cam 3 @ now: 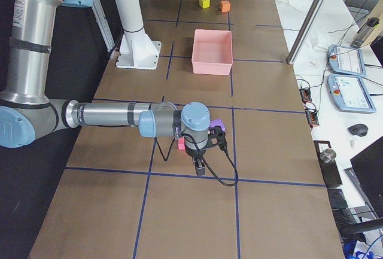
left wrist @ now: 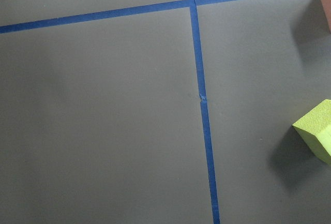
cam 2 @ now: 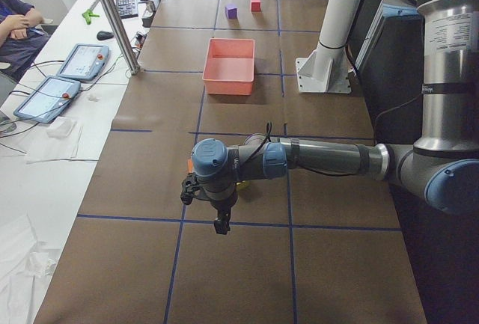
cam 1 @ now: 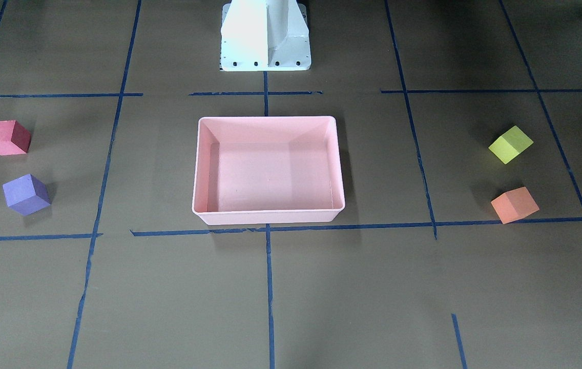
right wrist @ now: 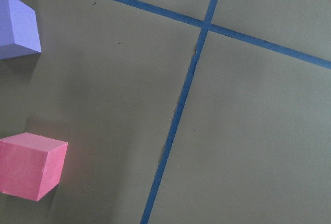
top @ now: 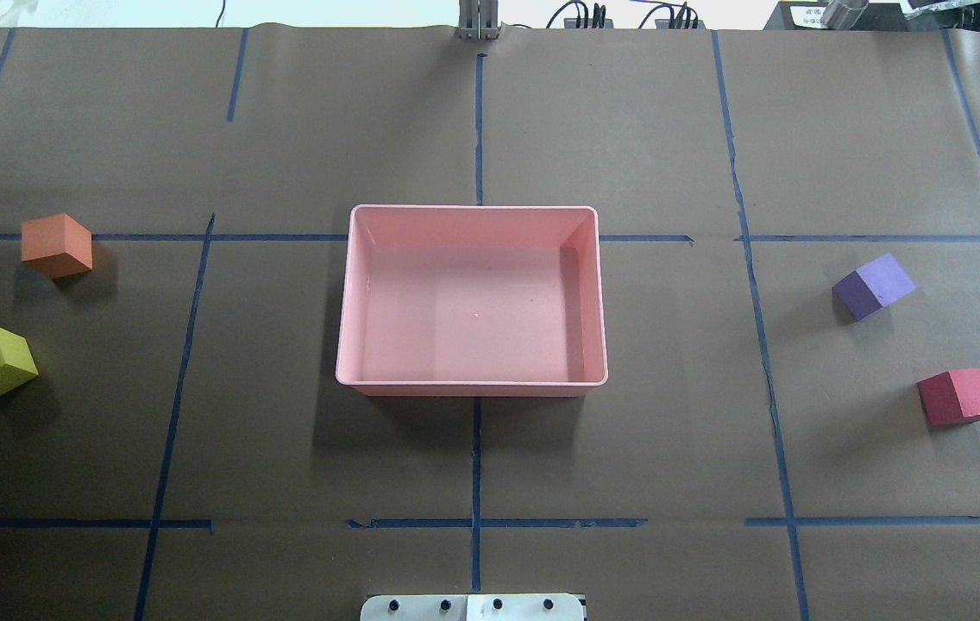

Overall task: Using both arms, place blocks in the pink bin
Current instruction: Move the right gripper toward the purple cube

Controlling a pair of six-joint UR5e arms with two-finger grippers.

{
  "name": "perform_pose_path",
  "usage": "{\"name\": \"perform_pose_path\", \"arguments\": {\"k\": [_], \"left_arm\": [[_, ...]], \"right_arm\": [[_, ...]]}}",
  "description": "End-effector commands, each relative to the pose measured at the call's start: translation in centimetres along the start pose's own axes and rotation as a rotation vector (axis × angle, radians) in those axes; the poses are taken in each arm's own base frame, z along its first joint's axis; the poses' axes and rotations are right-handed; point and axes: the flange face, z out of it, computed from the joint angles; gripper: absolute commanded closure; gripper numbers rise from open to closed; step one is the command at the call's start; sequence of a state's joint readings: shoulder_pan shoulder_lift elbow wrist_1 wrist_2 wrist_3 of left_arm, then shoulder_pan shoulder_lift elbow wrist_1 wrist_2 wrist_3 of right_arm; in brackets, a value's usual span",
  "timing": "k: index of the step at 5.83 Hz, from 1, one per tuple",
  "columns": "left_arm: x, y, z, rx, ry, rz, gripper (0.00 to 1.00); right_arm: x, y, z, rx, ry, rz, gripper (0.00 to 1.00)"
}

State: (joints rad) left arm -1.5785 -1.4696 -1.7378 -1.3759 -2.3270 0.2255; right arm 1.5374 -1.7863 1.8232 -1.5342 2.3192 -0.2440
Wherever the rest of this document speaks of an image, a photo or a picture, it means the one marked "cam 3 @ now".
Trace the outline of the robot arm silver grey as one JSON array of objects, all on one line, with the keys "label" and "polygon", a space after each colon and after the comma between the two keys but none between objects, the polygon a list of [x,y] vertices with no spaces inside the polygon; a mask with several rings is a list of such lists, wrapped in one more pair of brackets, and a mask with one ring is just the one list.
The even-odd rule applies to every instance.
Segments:
[{"label": "robot arm silver grey", "polygon": [[199,102],[178,109],[163,103],[80,103],[45,95],[56,9],[90,7],[93,0],[14,0],[7,85],[1,92],[1,145],[18,148],[65,128],[137,127],[149,138],[184,138],[196,173],[205,174],[211,147],[210,113]]}]

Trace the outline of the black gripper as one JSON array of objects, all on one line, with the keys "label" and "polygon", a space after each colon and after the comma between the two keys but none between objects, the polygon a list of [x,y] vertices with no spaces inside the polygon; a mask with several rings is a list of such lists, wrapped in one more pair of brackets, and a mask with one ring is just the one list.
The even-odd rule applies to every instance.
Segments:
[{"label": "black gripper", "polygon": [[194,168],[195,168],[197,176],[204,176],[205,175],[205,164],[203,162],[202,157],[204,156],[204,154],[206,153],[206,150],[208,148],[209,147],[207,145],[200,148],[200,149],[196,149],[195,146],[193,146],[193,148],[190,148],[187,145],[185,146],[186,153],[190,157],[194,158]]}]

